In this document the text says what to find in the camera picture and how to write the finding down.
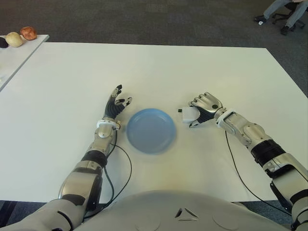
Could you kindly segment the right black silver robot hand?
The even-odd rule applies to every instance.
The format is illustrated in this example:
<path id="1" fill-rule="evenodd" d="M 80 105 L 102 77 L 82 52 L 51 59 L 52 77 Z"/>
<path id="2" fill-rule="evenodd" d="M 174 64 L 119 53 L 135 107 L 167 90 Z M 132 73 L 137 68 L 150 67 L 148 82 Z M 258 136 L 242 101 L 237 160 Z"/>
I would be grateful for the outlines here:
<path id="1" fill-rule="evenodd" d="M 199 111 L 199 117 L 190 123 L 189 127 L 196 127 L 208 120 L 218 118 L 227 110 L 223 107 L 223 104 L 219 99 L 209 92 L 200 94 L 189 102 L 190 107 L 195 107 Z"/>

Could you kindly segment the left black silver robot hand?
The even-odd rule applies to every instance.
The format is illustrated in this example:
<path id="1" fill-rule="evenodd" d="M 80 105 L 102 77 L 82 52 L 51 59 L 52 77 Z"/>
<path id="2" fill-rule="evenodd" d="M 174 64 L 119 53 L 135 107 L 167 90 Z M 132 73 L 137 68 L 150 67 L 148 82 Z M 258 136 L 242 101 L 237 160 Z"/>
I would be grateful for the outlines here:
<path id="1" fill-rule="evenodd" d="M 105 110 L 103 118 L 111 118 L 113 120 L 132 102 L 132 97 L 127 99 L 118 99 L 118 95 L 122 92 L 122 85 L 118 85 L 111 93 Z"/>

